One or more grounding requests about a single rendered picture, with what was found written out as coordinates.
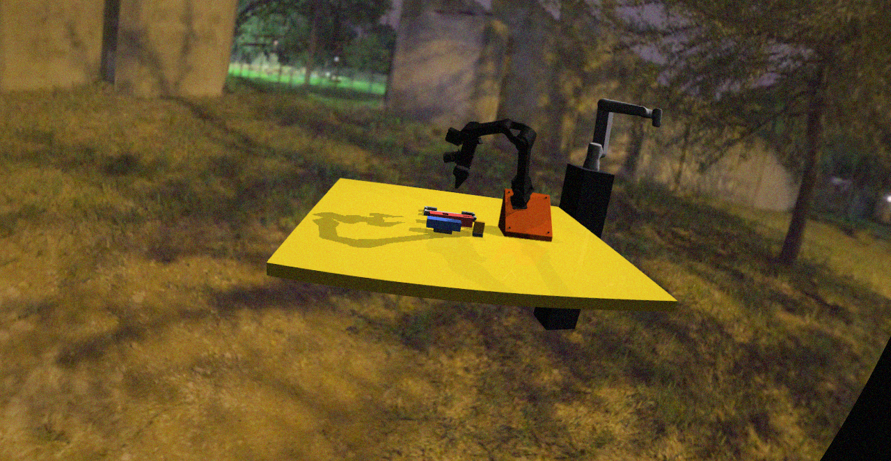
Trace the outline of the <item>blue bar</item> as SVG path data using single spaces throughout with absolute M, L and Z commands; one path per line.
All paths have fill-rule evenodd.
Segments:
M 448 231 L 459 232 L 462 227 L 462 221 L 457 219 L 442 219 L 441 217 L 427 216 L 426 228 L 436 228 Z

